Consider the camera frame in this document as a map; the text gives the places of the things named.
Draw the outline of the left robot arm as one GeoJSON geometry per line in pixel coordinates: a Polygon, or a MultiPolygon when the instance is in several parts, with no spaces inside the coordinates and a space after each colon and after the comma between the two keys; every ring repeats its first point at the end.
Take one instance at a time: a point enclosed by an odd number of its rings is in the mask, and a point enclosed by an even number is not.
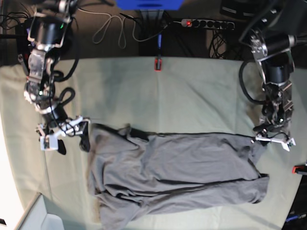
{"type": "Polygon", "coordinates": [[[278,143],[285,151],[296,145],[291,136],[294,111],[291,74],[295,70],[292,48],[301,44],[299,37],[307,21],[305,0],[266,0],[242,32],[239,42],[247,45],[262,79],[263,100],[253,99],[243,80],[244,61],[239,83],[253,104],[262,106],[260,123],[253,128],[255,140],[278,143]]]}

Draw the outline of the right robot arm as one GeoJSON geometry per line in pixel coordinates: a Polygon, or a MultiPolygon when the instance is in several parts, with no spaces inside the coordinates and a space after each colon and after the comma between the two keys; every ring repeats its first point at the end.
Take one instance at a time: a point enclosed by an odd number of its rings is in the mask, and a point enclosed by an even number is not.
{"type": "Polygon", "coordinates": [[[34,44],[28,58],[25,99],[34,106],[43,118],[36,132],[42,151],[57,151],[66,155],[63,137],[80,137],[80,149],[89,152],[90,119],[83,116],[70,118],[65,106],[76,95],[72,87],[66,87],[56,95],[56,83],[69,80],[76,70],[80,56],[77,53],[68,74],[56,70],[63,46],[68,42],[71,24],[77,10],[76,0],[27,0],[35,7],[27,40],[34,44]]]}

